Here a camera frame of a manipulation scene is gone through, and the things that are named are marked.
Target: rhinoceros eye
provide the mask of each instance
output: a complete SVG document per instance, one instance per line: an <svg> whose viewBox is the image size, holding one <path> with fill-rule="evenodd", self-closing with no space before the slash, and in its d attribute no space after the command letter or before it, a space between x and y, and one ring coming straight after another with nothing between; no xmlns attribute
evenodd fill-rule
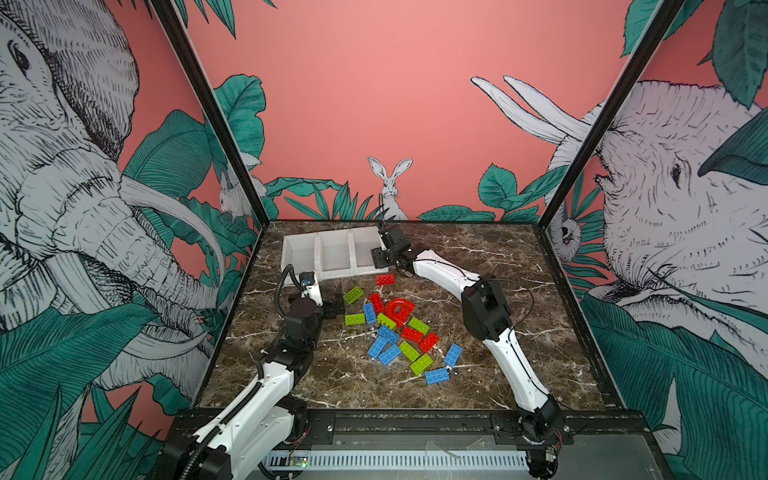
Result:
<svg viewBox="0 0 768 480"><path fill-rule="evenodd" d="M670 172L672 180L674 180L674 184L677 185L677 188L680 188L680 173L682 173L682 171L683 169L680 168L680 164L675 164Z"/></svg>
<svg viewBox="0 0 768 480"><path fill-rule="evenodd" d="M26 77L27 70L29 70L29 59L27 58L27 55L24 55L24 53L18 49L18 44L14 43L13 40L8 42L8 51L11 52L13 61L16 62L16 65L18 66L18 68L22 71L22 73Z"/></svg>

